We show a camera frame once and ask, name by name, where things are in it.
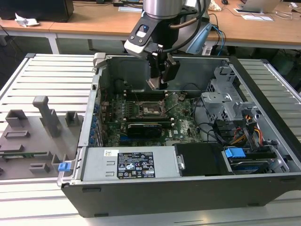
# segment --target motherboard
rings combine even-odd
[[[194,98],[183,92],[103,94],[104,146],[172,146],[201,142]]]

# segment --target sticker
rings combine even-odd
[[[119,150],[105,150],[104,151],[104,157],[112,157],[112,156],[117,156],[119,153]]]
[[[119,179],[155,178],[152,152],[118,153],[117,177]]]

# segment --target metal workbench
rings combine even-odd
[[[58,115],[84,115],[93,78],[93,56],[37,54],[25,58],[0,92],[0,132],[10,109],[39,115],[35,95],[49,96]],[[285,122],[301,139],[301,98],[269,65],[240,60]],[[0,225],[301,225],[301,191],[286,193],[264,207],[166,213],[106,218],[82,218],[56,185],[56,178],[0,181]]]

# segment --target blue latch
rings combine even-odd
[[[244,150],[240,147],[231,147],[225,150],[227,158],[245,158],[246,154]]]
[[[59,172],[70,172],[71,171],[71,163],[70,162],[62,162],[58,166]]]

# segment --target metal bracket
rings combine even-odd
[[[238,114],[241,113],[241,110],[252,109],[254,107],[257,107],[257,106],[253,102],[236,103],[233,106],[233,110],[234,110],[235,116],[238,116]]]
[[[95,68],[105,66],[107,64],[105,53],[95,53],[93,58],[93,65]]]
[[[218,80],[233,82],[236,75],[230,67],[217,67],[214,75]]]

